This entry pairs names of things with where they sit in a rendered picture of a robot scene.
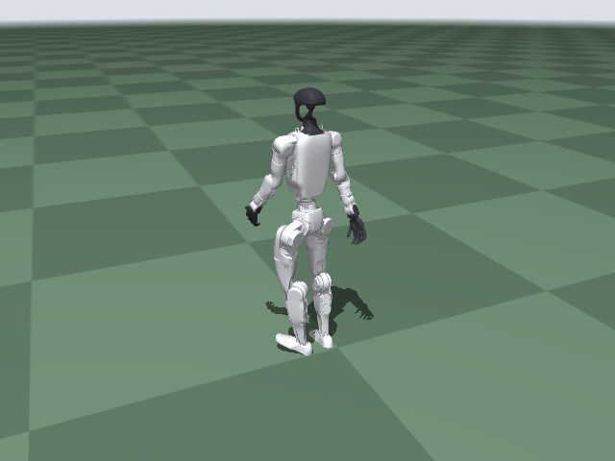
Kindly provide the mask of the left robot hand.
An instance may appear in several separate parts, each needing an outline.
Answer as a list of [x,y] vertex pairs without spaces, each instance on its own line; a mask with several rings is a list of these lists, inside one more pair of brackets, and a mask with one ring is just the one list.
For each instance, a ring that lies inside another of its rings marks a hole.
[[252,211],[252,209],[250,208],[250,206],[246,206],[245,208],[247,209],[247,211],[246,211],[246,216],[248,216],[248,219],[249,219],[249,220],[251,220],[251,223],[252,223],[254,226],[259,226],[259,225],[260,225],[260,223],[258,223],[258,224],[257,224],[257,221],[258,221],[258,214],[260,213],[260,211],[261,211],[261,209],[262,209],[262,206],[261,206],[261,207],[259,207],[259,208],[256,210],[256,212],[253,212],[253,211]]

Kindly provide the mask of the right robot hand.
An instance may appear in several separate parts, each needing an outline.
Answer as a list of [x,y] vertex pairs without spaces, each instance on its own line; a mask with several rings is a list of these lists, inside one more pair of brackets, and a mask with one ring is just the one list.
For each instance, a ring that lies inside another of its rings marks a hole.
[[[352,215],[348,215],[348,218],[351,218],[350,220],[350,227],[349,227],[349,231],[347,233],[347,237],[350,236],[351,231],[354,232],[354,240],[351,244],[354,244],[356,241],[356,245],[358,243],[361,243],[363,240],[365,240],[366,238],[366,231],[364,228],[364,225],[361,221],[361,219],[358,217],[359,216],[359,212],[358,212],[358,208],[357,205],[353,205],[353,211],[354,214]],[[359,241],[360,240],[360,241]]]

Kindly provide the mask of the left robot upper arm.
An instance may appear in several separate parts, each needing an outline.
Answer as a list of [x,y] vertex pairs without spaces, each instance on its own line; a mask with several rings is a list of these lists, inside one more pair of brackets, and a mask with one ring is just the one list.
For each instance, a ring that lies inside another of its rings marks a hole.
[[283,135],[277,137],[273,144],[273,156],[271,161],[271,173],[266,176],[270,176],[273,180],[272,189],[276,189],[283,183],[283,174],[285,171],[287,158],[294,152],[297,138],[293,135]]

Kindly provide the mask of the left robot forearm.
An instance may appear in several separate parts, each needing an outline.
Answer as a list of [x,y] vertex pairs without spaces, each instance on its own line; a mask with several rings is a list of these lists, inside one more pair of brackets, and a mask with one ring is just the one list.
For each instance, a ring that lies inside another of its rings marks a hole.
[[270,176],[265,176],[259,189],[259,192],[257,193],[257,195],[254,196],[253,201],[249,204],[253,212],[256,212],[259,207],[263,207],[267,203],[269,198],[274,195],[275,189],[272,189],[272,187],[272,178]]

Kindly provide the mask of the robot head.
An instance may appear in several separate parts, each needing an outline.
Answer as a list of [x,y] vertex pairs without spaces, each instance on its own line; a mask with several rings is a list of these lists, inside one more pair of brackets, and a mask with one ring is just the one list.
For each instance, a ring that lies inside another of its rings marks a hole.
[[[293,95],[295,102],[296,116],[299,121],[303,121],[303,130],[301,133],[309,135],[322,134],[323,131],[317,126],[316,119],[312,117],[312,112],[315,106],[321,106],[326,104],[326,99],[323,93],[313,87],[303,88],[297,91]],[[302,117],[299,112],[299,107],[305,105],[308,108],[308,113],[305,117]]]

